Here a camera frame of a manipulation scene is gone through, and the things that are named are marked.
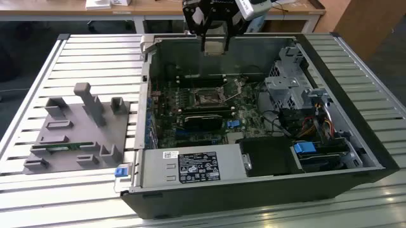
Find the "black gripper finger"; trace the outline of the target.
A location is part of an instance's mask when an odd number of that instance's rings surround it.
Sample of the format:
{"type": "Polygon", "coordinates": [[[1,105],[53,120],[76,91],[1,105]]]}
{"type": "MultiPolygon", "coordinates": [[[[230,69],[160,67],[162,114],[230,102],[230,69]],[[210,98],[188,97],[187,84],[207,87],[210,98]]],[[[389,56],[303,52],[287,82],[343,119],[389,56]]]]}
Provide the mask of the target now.
{"type": "Polygon", "coordinates": [[[228,51],[230,40],[234,35],[232,14],[230,9],[220,10],[220,21],[226,23],[226,27],[227,27],[224,51],[228,51]]]}
{"type": "Polygon", "coordinates": [[[212,9],[210,9],[207,18],[206,18],[206,22],[200,29],[200,37],[202,37],[200,51],[202,52],[204,52],[206,34],[207,34],[207,31],[208,31],[211,23],[212,23],[212,14],[214,14],[212,9]]]}

